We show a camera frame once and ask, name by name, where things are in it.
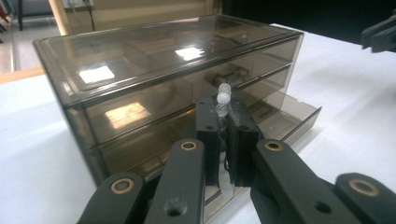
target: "chair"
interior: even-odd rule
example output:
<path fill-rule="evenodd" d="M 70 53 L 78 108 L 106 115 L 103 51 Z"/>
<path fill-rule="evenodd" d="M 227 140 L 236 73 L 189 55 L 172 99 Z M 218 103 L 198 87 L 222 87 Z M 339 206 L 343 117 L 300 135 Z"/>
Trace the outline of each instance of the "chair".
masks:
<path fill-rule="evenodd" d="M 23 18 L 35 16 L 52 16 L 49 0 L 4 0 L 12 15 L 18 17 L 20 31 L 23 30 Z"/>

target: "box lid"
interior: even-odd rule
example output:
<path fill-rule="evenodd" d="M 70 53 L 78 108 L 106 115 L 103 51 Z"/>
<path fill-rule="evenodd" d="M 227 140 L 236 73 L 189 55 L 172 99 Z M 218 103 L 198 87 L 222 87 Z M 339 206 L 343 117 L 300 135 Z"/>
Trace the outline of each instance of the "box lid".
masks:
<path fill-rule="evenodd" d="M 131 91 L 301 33 L 224 15 L 50 37 L 35 48 L 63 106 Z"/>

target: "white tabletop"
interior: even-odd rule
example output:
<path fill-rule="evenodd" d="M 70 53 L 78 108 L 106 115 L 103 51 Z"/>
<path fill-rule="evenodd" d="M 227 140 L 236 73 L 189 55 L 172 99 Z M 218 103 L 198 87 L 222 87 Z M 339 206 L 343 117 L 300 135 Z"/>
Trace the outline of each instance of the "white tabletop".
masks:
<path fill-rule="evenodd" d="M 396 53 L 306 34 L 288 94 L 323 106 L 293 145 L 318 176 L 358 172 L 396 191 Z M 0 223 L 76 223 L 95 185 L 50 84 L 2 84 L 0 102 Z M 212 223 L 241 219 L 260 223 L 247 191 Z"/>

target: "beige wall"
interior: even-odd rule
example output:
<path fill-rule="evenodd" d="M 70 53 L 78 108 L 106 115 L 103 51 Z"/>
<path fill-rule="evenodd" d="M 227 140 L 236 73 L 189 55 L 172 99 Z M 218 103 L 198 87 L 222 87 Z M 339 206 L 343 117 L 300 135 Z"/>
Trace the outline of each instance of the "beige wall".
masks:
<path fill-rule="evenodd" d="M 94 0 L 92 16 L 97 31 L 129 25 L 169 21 L 213 13 L 219 0 Z M 49 0 L 62 35 L 92 31 L 86 7 L 76 8 L 77 17 L 62 0 Z"/>

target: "white surface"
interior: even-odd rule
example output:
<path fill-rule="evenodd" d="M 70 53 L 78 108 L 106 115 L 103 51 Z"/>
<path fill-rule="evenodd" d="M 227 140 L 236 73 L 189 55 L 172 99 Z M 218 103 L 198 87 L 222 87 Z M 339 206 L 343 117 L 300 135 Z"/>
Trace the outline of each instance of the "white surface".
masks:
<path fill-rule="evenodd" d="M 323 106 L 293 147 L 320 177 L 370 175 L 396 191 L 396 54 L 306 35 L 289 95 Z M 94 192 L 44 77 L 0 85 L 0 223 L 75 223 Z M 260 223 L 248 193 L 212 223 Z"/>

